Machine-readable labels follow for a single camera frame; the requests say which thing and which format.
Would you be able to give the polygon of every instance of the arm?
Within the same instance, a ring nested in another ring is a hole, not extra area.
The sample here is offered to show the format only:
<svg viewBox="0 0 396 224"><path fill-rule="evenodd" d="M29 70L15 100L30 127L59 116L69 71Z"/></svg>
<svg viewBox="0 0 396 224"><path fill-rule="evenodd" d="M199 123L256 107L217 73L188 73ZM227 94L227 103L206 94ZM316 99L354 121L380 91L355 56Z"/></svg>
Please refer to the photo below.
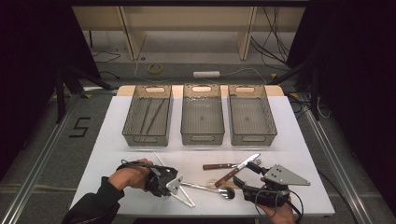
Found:
<svg viewBox="0 0 396 224"><path fill-rule="evenodd" d="M152 164L146 159L139 160ZM124 196L123 189L131 187L145 190L149 169L144 167L127 167L116 171L109 178L102 177L102 184L97 193L84 195L64 216L63 224L78 223L111 223Z"/></svg>

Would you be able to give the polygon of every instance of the power strip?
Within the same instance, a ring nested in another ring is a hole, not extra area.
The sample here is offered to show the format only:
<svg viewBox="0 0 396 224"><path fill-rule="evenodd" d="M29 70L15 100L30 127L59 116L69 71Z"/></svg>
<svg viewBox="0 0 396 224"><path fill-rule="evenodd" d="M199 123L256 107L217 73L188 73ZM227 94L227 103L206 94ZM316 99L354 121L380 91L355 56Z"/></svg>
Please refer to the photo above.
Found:
<svg viewBox="0 0 396 224"><path fill-rule="evenodd" d="M210 71L210 72L194 72L193 73L195 78L200 77L220 77L219 71Z"/></svg>

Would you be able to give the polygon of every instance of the knife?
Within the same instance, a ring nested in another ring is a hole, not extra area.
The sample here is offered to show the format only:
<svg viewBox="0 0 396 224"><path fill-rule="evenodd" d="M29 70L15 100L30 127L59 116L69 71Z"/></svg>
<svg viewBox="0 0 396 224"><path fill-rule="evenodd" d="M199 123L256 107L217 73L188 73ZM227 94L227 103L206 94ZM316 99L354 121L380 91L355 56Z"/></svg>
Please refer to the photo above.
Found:
<svg viewBox="0 0 396 224"><path fill-rule="evenodd" d="M254 161L256 158L258 158L260 156L260 153L256 153L252 156L250 156L249 158L247 158L247 160L243 161L241 164L239 164L237 167L235 167L234 169L231 170L230 173L228 173L227 175L225 175L222 179L218 180L218 182L215 183L216 188L220 187L224 182L226 182L227 180L229 180L233 175L235 175L236 173L238 173L240 170L242 170L245 166L248 165L248 162L250 161Z"/></svg>
<svg viewBox="0 0 396 224"><path fill-rule="evenodd" d="M202 166L204 170L235 168L239 163L223 163L223 164L205 164Z"/></svg>

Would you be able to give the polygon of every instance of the gray floor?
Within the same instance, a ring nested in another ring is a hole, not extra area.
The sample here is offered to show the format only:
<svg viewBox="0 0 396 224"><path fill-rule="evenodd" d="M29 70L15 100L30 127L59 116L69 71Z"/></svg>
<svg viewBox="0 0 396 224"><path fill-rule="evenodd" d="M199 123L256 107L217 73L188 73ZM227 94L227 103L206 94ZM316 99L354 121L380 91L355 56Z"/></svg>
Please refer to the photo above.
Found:
<svg viewBox="0 0 396 224"><path fill-rule="evenodd" d="M187 78L192 78L192 72L198 69L219 70L221 74L228 74L243 68L254 68L267 81L271 79L273 73L277 73L279 76L284 73L284 71L265 67L261 55L255 52L253 48L249 49L247 60L240 61L233 33L148 33L143 51L139 60L137 60L137 70L135 70L136 63L129 59L122 33L93 32L92 36L92 53L106 51L120 54L119 58L109 63L99 62L111 60L115 55L101 53L94 57L98 62L97 66L100 71L107 71L120 76L120 79L117 79L109 73L102 73L103 80L114 86L150 83L164 79L172 79L169 81L171 83L183 83L188 81ZM264 40L266 34L258 33L254 36L258 40ZM286 45L290 46L293 34L283 34L282 37ZM272 52L276 52L276 45L273 40L271 41L268 48ZM279 66L277 61L269 59L265 61L274 66ZM164 67L163 72L157 77L153 77L147 72L147 67L152 63L160 63ZM150 81L143 81L136 76ZM262 82L262 79L253 70L246 70L215 81L221 83ZM86 80L81 80L81 83L86 87L94 86ZM281 87L284 92L288 92L293 89L292 84L293 79L282 83ZM77 99L60 135L58 144L51 153L48 163L37 181L37 185L40 186L37 186L31 194L21 212L18 223L59 223L62 220L74 197L113 95L114 93L92 92L92 95L88 95L88 97ZM295 111L299 110L299 105L292 104L292 106ZM7 175L2 179L0 185L0 218L5 215L7 208L18 193L19 185L23 184L29 175L52 130L55 128L56 110L56 99L51 98L46 111L37 123L35 131L27 141L25 150L21 151ZM308 113L303 110L296 113L296 118L314 163L337 187L340 187L328 158L325 156L323 148L313 131L307 116ZM70 135L81 133L81 130L74 130L78 118L90 118L80 123L80 125L89 127L89 129L85 137L71 138ZM359 160L353 157L347 140L336 120L333 117L322 118L320 124L329 136L334 150L354 188L362 198L373 223L396 223L394 215L362 169ZM305 217L302 223L353 223L353 219L340 196L325 179L322 179L322 181L336 212L331 217ZM114 223L132 223L133 221L130 218L117 217ZM230 223L230 220L215 221L217 223ZM165 223L164 220L156 220L156 222Z"/></svg>

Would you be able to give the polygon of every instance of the hand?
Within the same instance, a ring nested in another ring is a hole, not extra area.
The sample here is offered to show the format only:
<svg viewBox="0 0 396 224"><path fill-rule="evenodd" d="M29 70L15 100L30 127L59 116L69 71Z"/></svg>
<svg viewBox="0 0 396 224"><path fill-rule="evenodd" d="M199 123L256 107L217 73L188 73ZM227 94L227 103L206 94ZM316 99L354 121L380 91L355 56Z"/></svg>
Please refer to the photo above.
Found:
<svg viewBox="0 0 396 224"><path fill-rule="evenodd" d="M153 164L152 161L148 161L147 159L141 159L138 161L148 163L150 165ZM123 190L128 186L134 189L145 190L146 177L148 174L149 168L129 166L116 171L108 178L108 182L118 190Z"/></svg>
<svg viewBox="0 0 396 224"><path fill-rule="evenodd" d="M271 221L274 224L295 223L292 209L287 203L284 203L281 207L277 207L276 209L261 204L257 204L257 206L260 207L260 209L262 209L269 218L271 218Z"/></svg>

